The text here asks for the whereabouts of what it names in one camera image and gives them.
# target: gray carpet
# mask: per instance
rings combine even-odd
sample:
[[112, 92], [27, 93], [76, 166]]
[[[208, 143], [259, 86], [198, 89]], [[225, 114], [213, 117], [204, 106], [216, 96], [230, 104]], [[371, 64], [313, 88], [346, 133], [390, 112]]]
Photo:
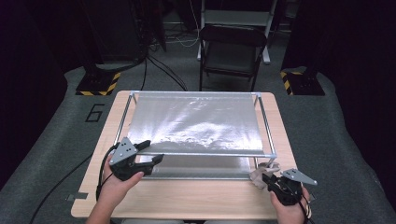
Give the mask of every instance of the gray carpet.
[[[364, 162], [349, 137], [334, 87], [325, 76], [318, 80], [325, 96], [288, 96], [280, 78], [288, 36], [277, 34], [270, 50], [271, 64], [262, 64], [255, 91], [272, 92], [282, 115], [298, 168], [318, 181], [307, 186], [317, 197], [312, 202], [316, 223], [396, 223], [373, 170]], [[168, 65], [187, 85], [198, 91], [198, 45], [187, 48], [169, 43], [168, 51], [150, 55]], [[108, 64], [105, 68], [122, 64]], [[140, 90], [144, 64], [122, 72], [116, 89], [109, 96], [77, 96], [75, 88], [84, 70], [65, 74], [68, 91], [47, 129], [9, 179], [0, 193], [0, 223], [28, 223], [43, 197], [73, 168], [88, 157], [106, 122], [118, 91]], [[247, 91], [245, 80], [205, 79], [205, 91]], [[163, 71], [148, 62], [145, 91], [182, 91]], [[102, 110], [98, 122], [85, 122], [95, 104]], [[78, 192], [88, 162], [71, 174], [51, 193], [39, 210], [35, 223], [83, 223], [70, 215], [69, 194]]]

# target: chair backrest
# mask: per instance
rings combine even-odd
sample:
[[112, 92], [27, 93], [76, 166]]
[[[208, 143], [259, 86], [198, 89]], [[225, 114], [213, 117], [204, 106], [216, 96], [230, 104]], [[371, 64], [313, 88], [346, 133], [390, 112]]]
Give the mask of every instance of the chair backrest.
[[254, 27], [231, 25], [207, 25], [200, 31], [201, 41], [215, 41], [252, 47], [265, 47], [264, 32]]

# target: black folding chair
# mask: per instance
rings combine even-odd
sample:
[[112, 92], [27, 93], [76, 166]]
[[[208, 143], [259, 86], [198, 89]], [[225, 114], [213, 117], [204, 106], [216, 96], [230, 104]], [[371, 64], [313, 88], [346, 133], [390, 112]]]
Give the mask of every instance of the black folding chair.
[[207, 25], [200, 31], [200, 85], [203, 73], [253, 78], [254, 90], [262, 51], [267, 43], [264, 32], [246, 26]]

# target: yellow and black hazard tape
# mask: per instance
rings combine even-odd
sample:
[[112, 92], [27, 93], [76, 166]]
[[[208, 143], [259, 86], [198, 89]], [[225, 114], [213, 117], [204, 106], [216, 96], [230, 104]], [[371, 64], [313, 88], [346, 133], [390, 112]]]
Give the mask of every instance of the yellow and black hazard tape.
[[113, 80], [111, 80], [111, 83], [106, 91], [76, 91], [76, 95], [86, 95], [86, 96], [92, 96], [92, 95], [110, 95], [114, 89], [116, 88], [117, 81], [120, 78], [121, 73], [117, 73], [114, 77]]
[[302, 75], [300, 72], [280, 72], [280, 76], [282, 77], [283, 84], [285, 85], [286, 92], [288, 95], [294, 95], [293, 90], [291, 89], [291, 85], [288, 80], [288, 73], [292, 73], [294, 75]]

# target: table top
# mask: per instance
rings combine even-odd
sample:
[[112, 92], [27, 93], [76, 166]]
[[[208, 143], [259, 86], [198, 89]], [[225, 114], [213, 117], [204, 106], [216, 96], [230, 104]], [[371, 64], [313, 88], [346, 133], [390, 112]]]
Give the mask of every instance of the table top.
[[[130, 91], [120, 91], [111, 107], [78, 191], [88, 193], [88, 196], [86, 199], [75, 200], [71, 210], [74, 217], [88, 217], [96, 203], [95, 191], [100, 165], [108, 149], [114, 145], [129, 95]], [[296, 168], [275, 96], [263, 92], [262, 102], [277, 153], [276, 161], [280, 163], [282, 170]], [[120, 138], [128, 134], [134, 108], [135, 104], [130, 103]], [[256, 105], [255, 109], [257, 117], [262, 117], [260, 106]], [[258, 122], [262, 143], [268, 146], [264, 123], [259, 119]], [[264, 161], [268, 159], [258, 158], [258, 162]], [[250, 164], [253, 170], [253, 159]], [[266, 189], [258, 189], [248, 180], [143, 179], [129, 190], [112, 216], [183, 220], [276, 219], [276, 211], [269, 196]]]

